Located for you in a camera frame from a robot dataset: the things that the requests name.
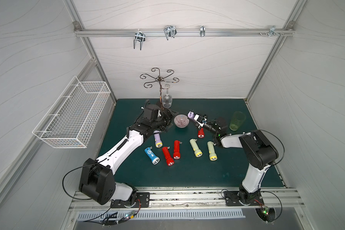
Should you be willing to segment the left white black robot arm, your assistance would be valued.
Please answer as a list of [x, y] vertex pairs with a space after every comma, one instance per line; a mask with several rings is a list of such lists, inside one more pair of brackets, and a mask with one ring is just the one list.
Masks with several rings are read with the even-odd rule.
[[97, 159], [85, 161], [80, 176], [80, 192], [100, 205], [115, 200], [125, 202], [127, 207], [134, 206], [137, 189], [125, 183], [117, 183], [114, 175], [124, 160], [156, 130], [168, 130], [177, 115], [176, 111], [161, 109], [154, 104], [144, 106], [134, 124], [127, 127], [121, 141]]

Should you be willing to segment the pale green flashlight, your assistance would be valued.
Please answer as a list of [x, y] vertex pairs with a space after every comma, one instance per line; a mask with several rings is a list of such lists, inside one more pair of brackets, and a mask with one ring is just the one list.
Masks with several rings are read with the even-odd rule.
[[194, 151], [194, 155], [197, 158], [201, 157], [203, 153], [202, 153], [201, 149], [198, 147], [197, 140], [196, 139], [191, 139], [189, 142], [190, 142], [190, 145], [191, 145], [191, 147], [192, 147], [192, 149]]
[[216, 154], [215, 148], [214, 148], [215, 144], [213, 142], [209, 141], [207, 143], [207, 146], [208, 146], [208, 151], [209, 151], [209, 159], [211, 161], [216, 161], [218, 159], [218, 157], [217, 157], [217, 154]]

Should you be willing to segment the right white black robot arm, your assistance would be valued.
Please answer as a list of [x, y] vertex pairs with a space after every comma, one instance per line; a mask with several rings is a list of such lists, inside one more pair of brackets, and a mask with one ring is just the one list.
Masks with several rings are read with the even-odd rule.
[[249, 206], [260, 195], [261, 183], [268, 169], [275, 165], [278, 151], [260, 130], [232, 135], [227, 133], [224, 118], [209, 121], [207, 116], [194, 112], [188, 113], [197, 129], [205, 129], [213, 134], [213, 144], [223, 148], [242, 148], [249, 162], [248, 170], [238, 193], [234, 196], [244, 205]]

